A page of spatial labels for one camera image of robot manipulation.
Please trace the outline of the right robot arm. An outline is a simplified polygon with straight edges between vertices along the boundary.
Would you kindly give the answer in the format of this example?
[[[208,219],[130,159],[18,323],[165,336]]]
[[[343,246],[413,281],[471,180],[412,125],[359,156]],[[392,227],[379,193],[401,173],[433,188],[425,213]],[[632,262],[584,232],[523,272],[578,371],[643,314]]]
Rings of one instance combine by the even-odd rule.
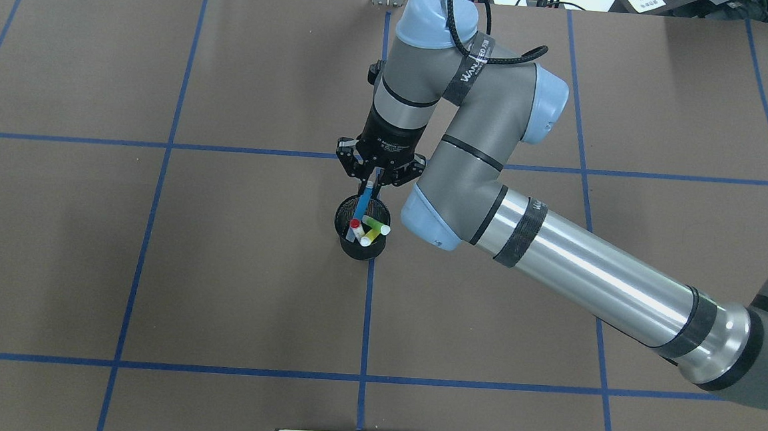
[[[614,247],[543,201],[502,184],[522,143],[543,140],[563,113],[565,80],[479,30],[471,0],[408,0],[385,60],[370,65],[363,132],[337,157],[358,192],[334,224],[351,258],[379,254],[369,234],[387,215],[383,186],[411,183],[401,223],[445,251],[487,252],[585,307],[671,362],[700,390],[768,411],[768,279],[749,305],[720,304]]]

